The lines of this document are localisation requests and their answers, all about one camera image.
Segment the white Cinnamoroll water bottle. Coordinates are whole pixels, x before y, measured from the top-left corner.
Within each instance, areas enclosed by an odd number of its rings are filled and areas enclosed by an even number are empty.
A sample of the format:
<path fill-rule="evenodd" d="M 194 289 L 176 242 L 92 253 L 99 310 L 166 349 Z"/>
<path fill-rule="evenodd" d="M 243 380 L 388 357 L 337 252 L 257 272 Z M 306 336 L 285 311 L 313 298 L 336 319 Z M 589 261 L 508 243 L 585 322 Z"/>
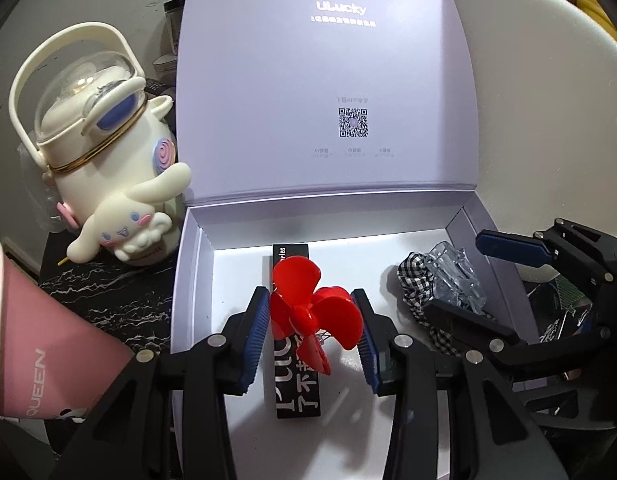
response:
<path fill-rule="evenodd" d="M 26 130 L 18 114 L 31 74 L 80 40 L 100 44 L 58 73 L 37 103 Z M 173 254 L 191 170 L 177 158 L 165 121 L 171 96 L 150 98 L 147 79 L 115 27 L 84 22 L 56 32 L 20 66 L 8 110 L 22 145 L 43 179 L 57 189 L 56 209 L 77 231 L 66 256 L 86 263 L 107 250 L 130 266 L 149 266 Z"/>

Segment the white foam board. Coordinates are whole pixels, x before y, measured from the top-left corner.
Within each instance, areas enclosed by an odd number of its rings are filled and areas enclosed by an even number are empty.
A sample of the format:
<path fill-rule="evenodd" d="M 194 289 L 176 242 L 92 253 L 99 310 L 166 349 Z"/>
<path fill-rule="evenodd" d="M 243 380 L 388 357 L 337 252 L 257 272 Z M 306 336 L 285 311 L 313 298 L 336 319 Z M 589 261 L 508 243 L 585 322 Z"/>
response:
<path fill-rule="evenodd" d="M 478 194 L 496 226 L 617 235 L 617 43 L 565 0 L 455 0 L 478 95 Z"/>

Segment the black white gingham scrunchie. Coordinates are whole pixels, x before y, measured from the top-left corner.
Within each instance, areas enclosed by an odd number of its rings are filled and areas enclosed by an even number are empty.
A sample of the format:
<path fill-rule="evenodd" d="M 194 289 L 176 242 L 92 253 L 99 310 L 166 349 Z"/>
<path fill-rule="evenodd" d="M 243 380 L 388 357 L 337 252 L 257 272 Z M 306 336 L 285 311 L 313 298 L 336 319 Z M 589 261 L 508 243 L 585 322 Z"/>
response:
<path fill-rule="evenodd" d="M 433 274 L 425 265 L 425 255 L 411 252 L 397 266 L 397 281 L 402 287 L 406 306 L 416 323 L 427 333 L 433 348 L 446 356 L 459 356 L 452 336 L 445 330 L 432 325 L 423 312 L 423 306 L 433 299 Z"/>

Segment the upper pink paper cup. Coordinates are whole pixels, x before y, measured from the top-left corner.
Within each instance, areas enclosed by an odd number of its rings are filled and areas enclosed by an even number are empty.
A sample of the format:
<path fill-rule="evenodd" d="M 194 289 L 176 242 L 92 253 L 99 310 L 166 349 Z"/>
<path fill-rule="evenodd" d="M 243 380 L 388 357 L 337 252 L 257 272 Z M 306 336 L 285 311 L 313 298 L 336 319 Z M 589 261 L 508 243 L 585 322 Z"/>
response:
<path fill-rule="evenodd" d="M 132 356 L 35 285 L 0 242 L 0 417 L 84 417 Z"/>

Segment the clear plastic hair clip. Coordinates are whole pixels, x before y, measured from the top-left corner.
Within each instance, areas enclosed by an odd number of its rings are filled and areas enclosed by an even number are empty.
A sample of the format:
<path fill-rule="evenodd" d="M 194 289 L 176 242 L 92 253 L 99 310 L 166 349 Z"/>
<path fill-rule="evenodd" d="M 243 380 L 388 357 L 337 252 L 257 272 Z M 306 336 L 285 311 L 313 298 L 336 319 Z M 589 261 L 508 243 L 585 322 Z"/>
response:
<path fill-rule="evenodd" d="M 432 275 L 435 299 L 483 314 L 487 295 L 463 248 L 442 240 L 425 255 L 425 266 Z"/>

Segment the red propeller fan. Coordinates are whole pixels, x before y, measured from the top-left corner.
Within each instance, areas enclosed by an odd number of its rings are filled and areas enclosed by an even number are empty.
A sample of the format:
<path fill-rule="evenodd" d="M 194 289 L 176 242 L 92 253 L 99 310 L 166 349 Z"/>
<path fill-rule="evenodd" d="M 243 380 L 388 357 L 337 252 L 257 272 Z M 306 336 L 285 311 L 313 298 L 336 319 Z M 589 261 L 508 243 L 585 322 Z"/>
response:
<path fill-rule="evenodd" d="M 339 286 L 319 286 L 321 278 L 321 269 L 309 258 L 280 260 L 273 267 L 269 312 L 274 338 L 299 336 L 298 358 L 316 373 L 329 375 L 331 366 L 318 333 L 323 330 L 351 350 L 363 335 L 364 321 L 351 295 Z"/>

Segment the open lavender gift box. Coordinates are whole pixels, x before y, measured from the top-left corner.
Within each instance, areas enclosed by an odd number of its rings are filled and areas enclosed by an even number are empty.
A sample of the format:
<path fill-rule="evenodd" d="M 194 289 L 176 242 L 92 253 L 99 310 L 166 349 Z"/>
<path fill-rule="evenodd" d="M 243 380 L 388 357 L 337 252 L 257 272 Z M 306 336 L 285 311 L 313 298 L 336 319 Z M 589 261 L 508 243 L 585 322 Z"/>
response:
<path fill-rule="evenodd" d="M 533 336 L 514 270 L 476 248 L 492 220 L 454 0 L 186 0 L 176 128 L 192 174 L 170 353 L 186 478 L 434 479 L 440 460 L 452 479 L 563 474 L 514 383 L 453 336 L 459 356 L 435 350 L 397 281 L 411 252 L 446 240 L 487 295 L 478 316 Z M 364 289 L 414 338 L 393 345 L 397 393 L 374 394 L 357 346 L 321 330 L 322 415 L 278 419 L 270 312 L 254 382 L 220 392 L 220 333 L 290 256 L 321 287 Z"/>

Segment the black lip gloss box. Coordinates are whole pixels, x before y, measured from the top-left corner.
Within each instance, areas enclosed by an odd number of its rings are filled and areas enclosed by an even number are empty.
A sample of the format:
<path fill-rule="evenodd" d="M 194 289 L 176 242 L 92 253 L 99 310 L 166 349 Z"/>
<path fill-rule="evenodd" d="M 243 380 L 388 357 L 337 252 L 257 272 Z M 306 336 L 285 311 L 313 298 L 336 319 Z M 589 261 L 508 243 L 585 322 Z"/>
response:
<path fill-rule="evenodd" d="M 308 419 L 322 415 L 319 375 L 296 354 L 302 337 L 290 333 L 290 321 L 282 319 L 282 303 L 272 282 L 270 326 L 274 338 L 274 382 L 278 419 Z"/>

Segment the glass jar behind box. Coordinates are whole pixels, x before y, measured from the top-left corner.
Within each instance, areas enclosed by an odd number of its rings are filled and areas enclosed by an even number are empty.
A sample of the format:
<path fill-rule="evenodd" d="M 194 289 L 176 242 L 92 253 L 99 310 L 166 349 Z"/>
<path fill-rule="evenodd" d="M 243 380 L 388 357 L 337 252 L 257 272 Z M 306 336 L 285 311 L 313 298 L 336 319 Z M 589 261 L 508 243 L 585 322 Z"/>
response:
<path fill-rule="evenodd" d="M 167 0 L 163 3 L 168 44 L 174 54 L 178 51 L 185 2 L 186 0 Z"/>

